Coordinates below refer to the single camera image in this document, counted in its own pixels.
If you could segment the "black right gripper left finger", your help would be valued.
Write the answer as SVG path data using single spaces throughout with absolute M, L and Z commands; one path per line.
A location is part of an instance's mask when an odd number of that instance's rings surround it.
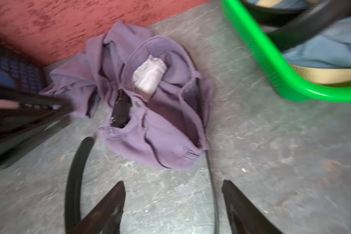
M 70 233 L 119 234 L 125 198 L 124 182 L 119 181 Z

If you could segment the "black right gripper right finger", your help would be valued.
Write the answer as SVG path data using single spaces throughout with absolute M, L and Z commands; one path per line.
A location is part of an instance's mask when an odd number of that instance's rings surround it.
M 221 190 L 233 234 L 282 234 L 230 180 Z

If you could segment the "black leather belt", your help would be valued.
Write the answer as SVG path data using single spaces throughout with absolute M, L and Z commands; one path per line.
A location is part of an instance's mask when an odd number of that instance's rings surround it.
M 69 170 L 64 200 L 64 223 L 67 234 L 70 234 L 71 229 L 84 219 L 81 218 L 82 179 L 94 144 L 95 139 L 92 137 L 86 137 L 80 143 Z

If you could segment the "purple trousers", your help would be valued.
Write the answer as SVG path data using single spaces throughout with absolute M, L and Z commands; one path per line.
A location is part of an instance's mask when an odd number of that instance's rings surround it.
M 154 94 L 145 98 L 133 75 L 151 57 L 167 68 Z M 117 22 L 90 38 L 50 78 L 41 94 L 69 100 L 77 117 L 92 118 L 104 103 L 108 117 L 98 131 L 116 154 L 157 168 L 189 169 L 208 149 L 212 80 L 170 38 Z

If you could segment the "black belt in basket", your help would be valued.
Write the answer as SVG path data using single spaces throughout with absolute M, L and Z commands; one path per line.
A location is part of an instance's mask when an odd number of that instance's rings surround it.
M 351 16 L 351 1 L 321 1 L 308 8 L 269 8 L 241 1 L 257 23 L 271 26 L 269 39 L 286 51 L 313 38 L 340 19 Z

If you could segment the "black perforated file rack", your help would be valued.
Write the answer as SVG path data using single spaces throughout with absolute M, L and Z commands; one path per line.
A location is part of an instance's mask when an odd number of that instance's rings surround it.
M 40 95 L 42 67 L 0 43 L 0 170 L 10 167 L 64 126 L 72 105 Z

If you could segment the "green plastic basket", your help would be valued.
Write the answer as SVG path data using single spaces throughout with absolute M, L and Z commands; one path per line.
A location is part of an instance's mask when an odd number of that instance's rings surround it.
M 300 77 L 239 1 L 222 1 L 222 12 L 242 38 L 269 82 L 282 98 L 293 102 L 351 102 L 351 85 L 328 87 Z

